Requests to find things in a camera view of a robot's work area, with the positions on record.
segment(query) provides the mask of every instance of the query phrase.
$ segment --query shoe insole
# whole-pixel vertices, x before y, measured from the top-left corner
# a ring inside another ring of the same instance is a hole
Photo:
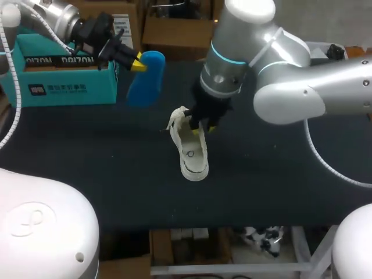
[[[190,171],[201,172],[204,170],[203,149],[199,135],[194,135],[187,121],[183,122],[178,134],[185,155],[185,164]]]

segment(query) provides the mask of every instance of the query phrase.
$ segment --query dark work surface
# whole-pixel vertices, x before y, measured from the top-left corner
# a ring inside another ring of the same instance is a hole
[[[372,203],[372,189],[343,182],[317,161],[303,123],[274,126],[255,115],[252,79],[234,98],[235,110],[207,135],[208,177],[187,181],[162,130],[175,108],[192,105],[189,88],[201,67],[170,63],[159,102],[149,109],[125,106],[128,73],[121,73],[116,105],[25,108],[0,167],[77,188],[103,230],[329,225]],[[330,165],[372,182],[366,116],[323,117],[310,129]]]

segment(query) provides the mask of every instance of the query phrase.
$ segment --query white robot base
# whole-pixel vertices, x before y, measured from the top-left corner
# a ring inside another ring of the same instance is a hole
[[[96,279],[99,226],[88,200],[57,181],[0,177],[0,278]]]

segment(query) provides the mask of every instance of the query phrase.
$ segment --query teal box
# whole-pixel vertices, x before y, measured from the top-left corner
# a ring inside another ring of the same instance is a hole
[[[116,103],[119,67],[113,62],[101,71],[97,69],[70,70],[70,68],[69,70],[25,71],[25,57],[30,59],[29,57],[65,55],[66,51],[56,42],[41,35],[20,34],[17,36],[13,61],[22,93],[22,107]],[[77,55],[79,57],[76,59],[81,60],[81,56],[84,55],[86,56],[84,52],[79,52]],[[8,72],[0,83],[9,102],[14,106],[16,95],[11,73]]]

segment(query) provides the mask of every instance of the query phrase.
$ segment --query label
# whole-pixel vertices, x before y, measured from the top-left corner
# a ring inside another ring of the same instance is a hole
[[[85,84],[48,84],[46,88],[49,94],[85,94],[88,92]]]
[[[133,48],[132,31],[130,28],[130,21],[128,14],[114,14],[114,32],[117,35],[121,29],[124,34],[121,37],[121,42],[130,48]]]
[[[97,66],[98,62],[93,56],[25,56],[26,67],[91,67]]]
[[[29,84],[28,88],[32,96],[45,96],[47,94],[42,84]]]

